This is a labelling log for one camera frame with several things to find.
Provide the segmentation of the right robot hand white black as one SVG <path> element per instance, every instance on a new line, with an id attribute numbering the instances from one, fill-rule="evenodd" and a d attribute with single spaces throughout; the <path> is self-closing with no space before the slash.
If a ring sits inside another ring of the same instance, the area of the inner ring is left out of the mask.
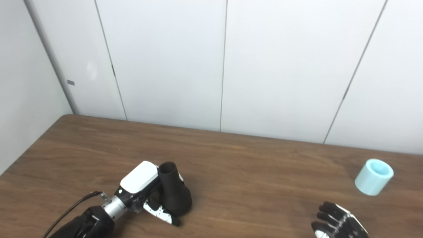
<path id="1" fill-rule="evenodd" d="M 319 221 L 311 223 L 317 238 L 369 238 L 367 230 L 348 210 L 325 201 L 316 214 Z"/>

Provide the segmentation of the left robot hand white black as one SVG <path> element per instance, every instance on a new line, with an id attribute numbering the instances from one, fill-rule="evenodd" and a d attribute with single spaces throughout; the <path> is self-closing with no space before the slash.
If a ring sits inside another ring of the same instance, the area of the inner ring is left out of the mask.
<path id="1" fill-rule="evenodd" d="M 113 220 L 119 219 L 128 211 L 146 211 L 173 226 L 181 225 L 179 218 L 152 197 L 155 192 L 164 191 L 160 189 L 162 183 L 158 168 L 159 166 L 149 161 L 142 161 L 121 180 L 110 203 L 104 207 Z"/>

